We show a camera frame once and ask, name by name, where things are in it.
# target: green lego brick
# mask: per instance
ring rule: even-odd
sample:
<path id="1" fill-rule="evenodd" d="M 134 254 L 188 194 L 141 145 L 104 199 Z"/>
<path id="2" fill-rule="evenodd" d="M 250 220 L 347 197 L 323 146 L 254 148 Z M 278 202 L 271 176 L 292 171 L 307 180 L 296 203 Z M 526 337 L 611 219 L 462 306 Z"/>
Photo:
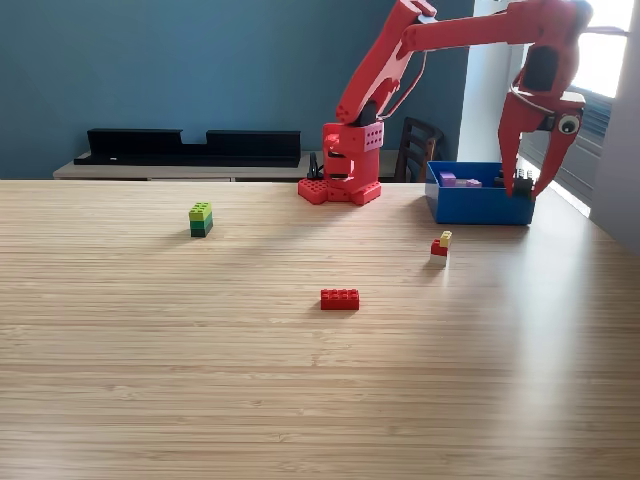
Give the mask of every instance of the green lego brick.
<path id="1" fill-rule="evenodd" d="M 204 222 L 211 215 L 211 204 L 208 202 L 196 203 L 189 212 L 189 220 L 192 222 Z"/>
<path id="2" fill-rule="evenodd" d="M 191 224 L 191 230 L 204 230 L 213 223 L 213 215 L 209 214 L 204 222 L 189 222 Z"/>
<path id="3" fill-rule="evenodd" d="M 208 226 L 205 227 L 204 229 L 192 228 L 191 236 L 195 238 L 205 238 L 212 228 L 213 228 L 213 222 L 209 223 Z"/>

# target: lime green lego brick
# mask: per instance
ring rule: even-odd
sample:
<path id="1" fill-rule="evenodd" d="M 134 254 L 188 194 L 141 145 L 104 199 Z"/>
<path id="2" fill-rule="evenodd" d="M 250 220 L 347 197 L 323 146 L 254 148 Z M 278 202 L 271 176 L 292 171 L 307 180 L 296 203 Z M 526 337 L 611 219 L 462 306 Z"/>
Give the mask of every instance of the lime green lego brick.
<path id="1" fill-rule="evenodd" d="M 211 215 L 211 203 L 196 203 L 189 212 L 189 220 L 192 222 L 204 222 Z"/>
<path id="2" fill-rule="evenodd" d="M 213 223 L 213 215 L 209 214 L 207 218 L 204 219 L 204 222 L 189 222 L 191 224 L 191 230 L 204 230 L 209 225 Z"/>

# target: blue box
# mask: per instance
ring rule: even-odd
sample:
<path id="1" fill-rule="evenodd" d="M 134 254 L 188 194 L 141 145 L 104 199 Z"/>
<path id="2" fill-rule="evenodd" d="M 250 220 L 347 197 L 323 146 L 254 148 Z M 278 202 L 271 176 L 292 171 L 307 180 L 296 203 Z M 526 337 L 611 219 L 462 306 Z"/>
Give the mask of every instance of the blue box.
<path id="1" fill-rule="evenodd" d="M 492 188 L 500 175 L 500 163 L 429 162 L 436 183 L 427 183 L 427 203 L 437 223 L 466 225 L 529 225 L 535 201 L 521 196 L 509 198 L 504 188 Z M 443 187 L 440 172 L 458 179 L 476 179 L 482 188 Z"/>

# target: dark green lego brick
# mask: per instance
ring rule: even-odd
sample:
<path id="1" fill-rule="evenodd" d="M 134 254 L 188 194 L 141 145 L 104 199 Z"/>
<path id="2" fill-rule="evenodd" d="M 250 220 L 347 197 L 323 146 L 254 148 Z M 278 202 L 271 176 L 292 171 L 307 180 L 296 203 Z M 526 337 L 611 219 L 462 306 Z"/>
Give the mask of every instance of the dark green lego brick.
<path id="1" fill-rule="evenodd" d="M 207 234 L 211 231 L 212 228 L 213 228 L 213 222 L 211 222 L 204 229 L 202 229 L 202 228 L 192 228 L 191 229 L 191 236 L 195 237 L 195 238 L 205 238 L 207 236 Z"/>
<path id="2" fill-rule="evenodd" d="M 194 222 L 193 220 L 189 222 L 191 224 L 191 230 L 204 230 L 209 225 L 213 223 L 213 215 L 209 214 L 207 218 L 204 219 L 204 222 Z"/>

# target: yellow lego brick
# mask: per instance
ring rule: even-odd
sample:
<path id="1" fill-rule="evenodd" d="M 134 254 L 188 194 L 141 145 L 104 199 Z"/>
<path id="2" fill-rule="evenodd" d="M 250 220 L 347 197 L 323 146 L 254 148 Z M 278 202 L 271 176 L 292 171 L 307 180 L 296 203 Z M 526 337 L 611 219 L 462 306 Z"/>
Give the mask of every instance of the yellow lego brick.
<path id="1" fill-rule="evenodd" d="M 211 215 L 211 204 L 208 202 L 196 203 L 189 212 L 189 220 L 192 222 L 204 222 Z"/>
<path id="2" fill-rule="evenodd" d="M 444 248 L 449 248 L 451 246 L 451 235 L 450 231 L 442 232 L 442 236 L 440 237 L 440 246 Z"/>

